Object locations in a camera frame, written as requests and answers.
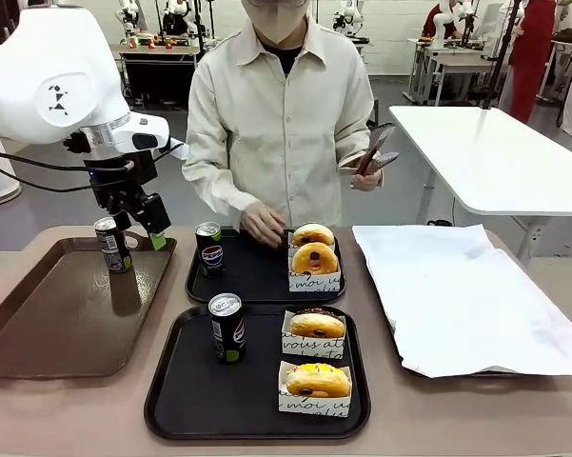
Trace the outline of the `person's left hand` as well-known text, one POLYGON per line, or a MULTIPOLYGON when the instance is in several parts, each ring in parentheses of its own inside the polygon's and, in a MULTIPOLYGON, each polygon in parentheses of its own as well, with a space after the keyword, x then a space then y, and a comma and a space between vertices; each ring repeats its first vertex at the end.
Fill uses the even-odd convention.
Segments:
POLYGON ((378 169, 370 174, 354 174, 350 187, 359 191, 370 192, 383 183, 383 171, 378 169))

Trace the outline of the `person's right forearm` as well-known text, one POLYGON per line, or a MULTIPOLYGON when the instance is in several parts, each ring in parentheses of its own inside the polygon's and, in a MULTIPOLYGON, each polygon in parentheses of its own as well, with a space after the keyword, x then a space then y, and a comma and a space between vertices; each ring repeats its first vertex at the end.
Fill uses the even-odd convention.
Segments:
POLYGON ((238 218, 248 207, 259 203, 256 197, 235 186, 227 163, 190 156, 182 165, 182 173, 199 197, 223 216, 238 218))

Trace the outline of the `person's left forearm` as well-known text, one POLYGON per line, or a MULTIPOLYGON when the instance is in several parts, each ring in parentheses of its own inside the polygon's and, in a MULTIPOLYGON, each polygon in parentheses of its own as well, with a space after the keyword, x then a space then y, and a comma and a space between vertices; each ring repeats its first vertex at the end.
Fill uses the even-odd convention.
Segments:
POLYGON ((338 147, 338 171, 341 174, 353 174, 358 168, 361 158, 383 136, 385 136, 385 129, 369 130, 364 128, 351 133, 338 147))

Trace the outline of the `black pole stand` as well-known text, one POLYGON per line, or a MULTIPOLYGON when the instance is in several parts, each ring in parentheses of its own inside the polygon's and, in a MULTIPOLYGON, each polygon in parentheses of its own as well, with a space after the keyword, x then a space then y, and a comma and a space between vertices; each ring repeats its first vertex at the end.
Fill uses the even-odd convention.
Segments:
POLYGON ((512 31, 523 16, 524 1, 503 0, 497 9, 494 26, 488 33, 482 55, 482 58, 490 63, 484 98, 480 104, 482 109, 489 109, 491 100, 494 98, 505 57, 512 40, 512 31))

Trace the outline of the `yellow donut in box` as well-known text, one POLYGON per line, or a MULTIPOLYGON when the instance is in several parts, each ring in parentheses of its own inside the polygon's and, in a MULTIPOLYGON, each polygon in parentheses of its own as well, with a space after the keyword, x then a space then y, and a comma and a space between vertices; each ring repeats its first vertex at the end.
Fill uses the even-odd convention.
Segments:
POLYGON ((286 373, 294 368, 294 365, 285 361, 280 362, 278 379, 278 409, 280 412, 302 413, 307 415, 320 415, 325 417, 347 418, 353 397, 353 379, 349 367, 342 369, 352 383, 349 396, 345 398, 313 398, 296 396, 286 390, 286 373))

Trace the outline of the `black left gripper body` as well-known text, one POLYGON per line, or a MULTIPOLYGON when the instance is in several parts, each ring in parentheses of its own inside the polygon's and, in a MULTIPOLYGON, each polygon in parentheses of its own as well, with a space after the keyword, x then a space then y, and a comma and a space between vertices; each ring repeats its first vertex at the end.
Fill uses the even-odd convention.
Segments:
POLYGON ((131 210, 132 199, 145 193, 142 186, 158 176, 150 150, 126 153, 104 160, 85 160, 89 169, 89 183, 100 208, 104 208, 107 190, 119 191, 123 207, 131 210))

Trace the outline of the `beige face mask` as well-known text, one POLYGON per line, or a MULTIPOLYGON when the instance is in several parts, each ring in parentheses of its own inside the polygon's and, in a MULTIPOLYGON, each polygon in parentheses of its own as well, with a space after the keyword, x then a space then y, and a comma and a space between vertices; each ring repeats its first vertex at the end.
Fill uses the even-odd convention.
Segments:
POLYGON ((274 44, 284 42, 304 22, 310 0, 241 0, 253 27, 274 44))

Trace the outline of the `grey background work table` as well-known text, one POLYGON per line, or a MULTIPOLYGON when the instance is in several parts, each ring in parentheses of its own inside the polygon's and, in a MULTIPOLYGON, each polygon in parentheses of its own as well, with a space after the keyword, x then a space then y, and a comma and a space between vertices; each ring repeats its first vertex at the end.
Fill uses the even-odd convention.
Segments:
POLYGON ((191 79, 203 53, 198 47, 111 45, 123 91, 134 105, 186 108, 191 79))

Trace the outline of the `white table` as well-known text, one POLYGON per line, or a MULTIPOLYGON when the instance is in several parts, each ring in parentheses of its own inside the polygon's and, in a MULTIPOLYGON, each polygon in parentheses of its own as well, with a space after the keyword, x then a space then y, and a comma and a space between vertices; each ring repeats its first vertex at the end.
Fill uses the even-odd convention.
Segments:
POLYGON ((526 265, 544 227, 572 217, 572 152, 503 111, 392 106, 391 115, 429 165, 416 223, 442 180, 467 211, 529 218, 517 252, 526 265))

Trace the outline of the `dark brown serving tongs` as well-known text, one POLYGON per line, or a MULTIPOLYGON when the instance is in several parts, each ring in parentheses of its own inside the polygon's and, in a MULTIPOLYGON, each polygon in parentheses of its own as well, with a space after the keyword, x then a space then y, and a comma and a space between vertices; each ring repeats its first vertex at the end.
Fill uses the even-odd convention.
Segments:
POLYGON ((343 158, 338 164, 338 171, 341 174, 366 176, 394 162, 399 153, 381 152, 381 147, 393 135, 396 128, 397 125, 394 123, 384 123, 376 127, 370 132, 368 146, 343 158))

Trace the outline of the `purple sprinkled donut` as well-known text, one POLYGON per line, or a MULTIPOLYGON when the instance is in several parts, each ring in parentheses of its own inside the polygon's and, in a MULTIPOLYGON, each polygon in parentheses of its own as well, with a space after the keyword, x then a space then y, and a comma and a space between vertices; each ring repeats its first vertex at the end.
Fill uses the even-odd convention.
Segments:
POLYGON ((335 244, 332 230, 318 223, 306 223, 293 231, 291 244, 299 248, 309 243, 322 243, 329 247, 335 244))

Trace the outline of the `standing person in red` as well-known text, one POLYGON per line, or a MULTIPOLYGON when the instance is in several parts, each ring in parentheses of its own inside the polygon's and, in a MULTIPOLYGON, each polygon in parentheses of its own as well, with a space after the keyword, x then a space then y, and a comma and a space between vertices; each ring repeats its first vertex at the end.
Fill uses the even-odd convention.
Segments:
POLYGON ((535 105, 548 59, 556 0, 529 0, 510 56, 510 116, 526 124, 535 105))

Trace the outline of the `black Pepsi can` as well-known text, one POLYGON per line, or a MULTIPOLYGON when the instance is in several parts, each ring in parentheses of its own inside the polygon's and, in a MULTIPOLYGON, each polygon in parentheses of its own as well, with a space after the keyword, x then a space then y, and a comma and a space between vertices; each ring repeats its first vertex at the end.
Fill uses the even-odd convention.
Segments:
POLYGON ((214 222, 201 223, 195 229, 195 237, 202 272, 207 277, 220 275, 224 271, 224 250, 220 225, 214 222))
POLYGON ((132 258, 126 245, 125 235, 117 228, 115 221, 111 217, 104 217, 97 220, 93 228, 108 271, 127 272, 132 266, 132 258))
POLYGON ((228 364, 240 361, 246 353, 241 299, 234 293, 221 293, 209 301, 207 309, 218 359, 228 364))

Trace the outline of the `brown plastic tray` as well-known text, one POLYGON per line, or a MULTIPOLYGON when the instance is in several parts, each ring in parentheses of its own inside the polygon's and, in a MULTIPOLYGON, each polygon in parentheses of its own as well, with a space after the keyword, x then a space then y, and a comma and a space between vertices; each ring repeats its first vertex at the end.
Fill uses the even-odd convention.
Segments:
POLYGON ((123 273, 95 237, 60 239, 39 258, 0 303, 0 379, 105 377, 128 362, 176 247, 133 238, 123 273))

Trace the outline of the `white background desk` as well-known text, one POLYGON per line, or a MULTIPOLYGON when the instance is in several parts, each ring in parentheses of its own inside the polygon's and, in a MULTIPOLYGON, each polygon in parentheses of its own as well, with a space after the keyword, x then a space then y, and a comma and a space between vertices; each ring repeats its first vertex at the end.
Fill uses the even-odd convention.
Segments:
POLYGON ((479 50, 450 47, 434 50, 427 39, 408 38, 414 49, 407 86, 402 96, 417 106, 439 106, 469 100, 469 91, 488 83, 496 63, 479 50))

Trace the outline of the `person's right hand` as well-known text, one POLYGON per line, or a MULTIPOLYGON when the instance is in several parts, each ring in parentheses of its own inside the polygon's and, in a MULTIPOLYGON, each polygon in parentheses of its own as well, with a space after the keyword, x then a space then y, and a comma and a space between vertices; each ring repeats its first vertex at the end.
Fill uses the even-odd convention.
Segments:
POLYGON ((286 220, 275 210, 257 201, 242 211, 240 227, 257 242, 270 248, 278 248, 285 234, 286 220))

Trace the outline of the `distant person in red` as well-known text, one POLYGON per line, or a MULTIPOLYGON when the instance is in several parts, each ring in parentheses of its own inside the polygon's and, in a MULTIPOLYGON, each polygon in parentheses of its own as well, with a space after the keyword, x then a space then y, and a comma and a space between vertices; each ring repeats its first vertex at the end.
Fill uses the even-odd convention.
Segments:
POLYGON ((445 39, 460 39, 462 34, 457 30, 456 26, 454 25, 453 21, 446 22, 442 18, 442 9, 441 3, 436 4, 428 13, 423 30, 422 30, 422 37, 423 38, 433 38, 436 35, 437 26, 441 26, 444 28, 444 38, 445 39))

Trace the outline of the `yellow glazed donut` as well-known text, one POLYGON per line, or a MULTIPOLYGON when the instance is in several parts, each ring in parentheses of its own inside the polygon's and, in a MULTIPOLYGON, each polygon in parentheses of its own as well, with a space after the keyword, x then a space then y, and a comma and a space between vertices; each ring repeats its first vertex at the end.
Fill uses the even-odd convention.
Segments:
POLYGON ((286 373, 285 385, 292 395, 313 398, 345 398, 352 389, 342 369, 323 363, 295 366, 286 373))

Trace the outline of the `person in cream shirt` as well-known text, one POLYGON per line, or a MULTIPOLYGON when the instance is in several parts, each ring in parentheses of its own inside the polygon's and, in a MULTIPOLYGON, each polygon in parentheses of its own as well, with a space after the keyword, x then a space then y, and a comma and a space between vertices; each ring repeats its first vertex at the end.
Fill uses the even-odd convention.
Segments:
POLYGON ((334 227, 348 175, 338 171, 338 147, 368 128, 373 101, 348 38, 306 13, 274 44, 247 16, 194 71, 188 157, 227 163, 235 186, 282 215, 285 231, 307 222, 334 227))

